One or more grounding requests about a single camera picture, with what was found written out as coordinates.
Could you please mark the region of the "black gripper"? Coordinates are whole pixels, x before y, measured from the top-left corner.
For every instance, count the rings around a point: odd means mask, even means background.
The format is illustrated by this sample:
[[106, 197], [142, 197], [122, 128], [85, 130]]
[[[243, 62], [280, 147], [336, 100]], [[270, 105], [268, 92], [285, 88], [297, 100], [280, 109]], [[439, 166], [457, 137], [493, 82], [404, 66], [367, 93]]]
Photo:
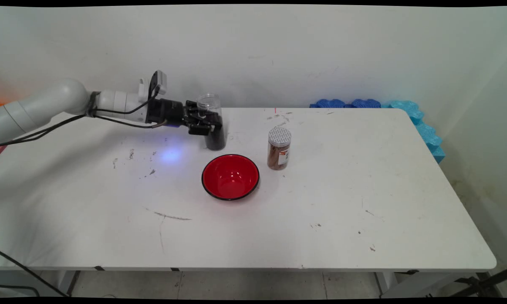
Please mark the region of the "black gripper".
[[146, 123], [180, 127], [187, 126], [191, 135], [209, 136], [223, 127], [222, 117], [214, 114], [207, 103], [187, 100], [185, 103], [153, 98], [146, 110]]

